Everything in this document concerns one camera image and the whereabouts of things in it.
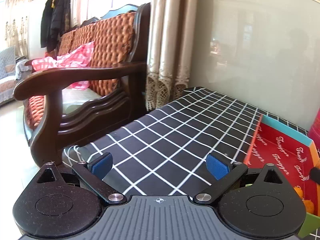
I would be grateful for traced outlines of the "black white grid tablecloth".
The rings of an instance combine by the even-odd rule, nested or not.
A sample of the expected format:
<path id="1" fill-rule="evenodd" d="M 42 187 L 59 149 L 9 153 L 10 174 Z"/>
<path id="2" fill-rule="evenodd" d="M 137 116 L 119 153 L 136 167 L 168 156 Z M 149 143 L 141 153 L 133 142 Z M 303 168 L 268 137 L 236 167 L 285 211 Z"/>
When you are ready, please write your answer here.
<path id="1" fill-rule="evenodd" d="M 299 239 L 319 226 L 272 163 L 251 168 L 212 204 L 193 196 L 213 183 L 206 157 L 244 163 L 261 115 L 290 122 L 206 88 L 192 88 L 159 109 L 85 146 L 68 146 L 63 163 L 113 157 L 103 179 L 127 202 L 108 207 L 87 239 Z"/>

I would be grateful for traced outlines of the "red cardboard box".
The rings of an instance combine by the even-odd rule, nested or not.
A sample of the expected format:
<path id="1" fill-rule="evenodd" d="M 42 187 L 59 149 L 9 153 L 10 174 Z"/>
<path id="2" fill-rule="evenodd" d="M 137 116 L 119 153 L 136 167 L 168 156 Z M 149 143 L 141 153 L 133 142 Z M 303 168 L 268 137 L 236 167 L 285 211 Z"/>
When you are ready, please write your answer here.
<path id="1" fill-rule="evenodd" d="M 310 171 L 319 162 L 312 139 L 266 115 L 261 115 L 244 163 L 251 168 L 274 164 L 299 195 L 313 203 L 312 214 L 319 215 L 319 185 Z"/>

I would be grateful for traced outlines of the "dark wooden sofa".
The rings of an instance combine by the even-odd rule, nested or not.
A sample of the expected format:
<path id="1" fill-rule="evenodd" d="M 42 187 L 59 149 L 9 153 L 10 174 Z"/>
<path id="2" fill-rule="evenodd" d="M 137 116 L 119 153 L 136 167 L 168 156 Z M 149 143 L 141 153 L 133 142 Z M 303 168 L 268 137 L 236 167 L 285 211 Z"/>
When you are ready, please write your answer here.
<path id="1" fill-rule="evenodd" d="M 49 161 L 60 165 L 68 146 L 84 146 L 146 113 L 150 12 L 150 3 L 122 7 L 64 34 L 62 54 L 94 42 L 90 63 L 33 71 L 16 85 L 14 98 L 24 103 L 25 137 L 37 166 Z M 78 81 L 88 81 L 98 97 L 64 113 L 62 91 Z"/>

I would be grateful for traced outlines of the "orange fruit in box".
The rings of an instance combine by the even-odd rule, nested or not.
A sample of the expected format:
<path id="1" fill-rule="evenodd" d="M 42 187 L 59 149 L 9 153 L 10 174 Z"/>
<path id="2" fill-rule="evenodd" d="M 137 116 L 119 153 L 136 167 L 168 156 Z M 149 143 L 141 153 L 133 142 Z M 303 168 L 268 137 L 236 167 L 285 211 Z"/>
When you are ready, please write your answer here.
<path id="1" fill-rule="evenodd" d="M 301 187 L 300 186 L 295 186 L 294 190 L 299 195 L 300 199 L 303 199 L 304 194 L 303 194 L 303 190 L 301 189 Z"/>

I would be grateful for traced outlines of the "red thermos flask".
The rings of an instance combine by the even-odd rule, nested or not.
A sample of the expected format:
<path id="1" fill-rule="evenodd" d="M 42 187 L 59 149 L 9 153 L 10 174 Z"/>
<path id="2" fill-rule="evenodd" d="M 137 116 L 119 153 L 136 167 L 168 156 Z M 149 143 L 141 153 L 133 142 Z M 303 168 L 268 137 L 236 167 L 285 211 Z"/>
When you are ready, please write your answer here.
<path id="1" fill-rule="evenodd" d="M 308 131 L 308 137 L 313 140 L 317 148 L 320 148 L 320 109 Z"/>

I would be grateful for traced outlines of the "pink checkered cloth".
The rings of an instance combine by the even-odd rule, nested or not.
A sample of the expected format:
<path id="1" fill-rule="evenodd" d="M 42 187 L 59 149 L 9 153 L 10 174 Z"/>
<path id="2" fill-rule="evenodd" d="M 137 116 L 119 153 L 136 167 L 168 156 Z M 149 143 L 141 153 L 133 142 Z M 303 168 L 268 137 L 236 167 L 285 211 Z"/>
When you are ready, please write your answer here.
<path id="1" fill-rule="evenodd" d="M 85 68 L 92 59 L 94 45 L 94 41 L 88 42 L 68 54 L 57 56 L 56 60 L 48 56 L 33 60 L 31 65 L 36 72 L 52 68 Z"/>

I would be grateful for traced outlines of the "beige lace curtain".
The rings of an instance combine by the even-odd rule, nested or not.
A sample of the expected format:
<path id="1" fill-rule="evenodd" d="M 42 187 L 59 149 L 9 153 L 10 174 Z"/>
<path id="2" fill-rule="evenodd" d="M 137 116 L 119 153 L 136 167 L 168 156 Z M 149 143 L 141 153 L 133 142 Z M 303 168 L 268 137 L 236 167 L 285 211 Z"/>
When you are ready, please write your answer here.
<path id="1" fill-rule="evenodd" d="M 188 87 L 197 0 L 152 0 L 145 104 L 148 111 L 179 98 Z"/>

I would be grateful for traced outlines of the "black hanging jacket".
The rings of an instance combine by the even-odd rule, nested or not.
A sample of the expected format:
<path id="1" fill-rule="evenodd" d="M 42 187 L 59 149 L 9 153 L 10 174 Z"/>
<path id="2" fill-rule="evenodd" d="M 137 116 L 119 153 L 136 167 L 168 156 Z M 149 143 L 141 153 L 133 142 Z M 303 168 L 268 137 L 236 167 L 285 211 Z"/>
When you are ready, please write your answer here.
<path id="1" fill-rule="evenodd" d="M 41 19 L 40 45 L 47 52 L 56 49 L 59 38 L 69 31 L 71 0 L 47 0 Z"/>

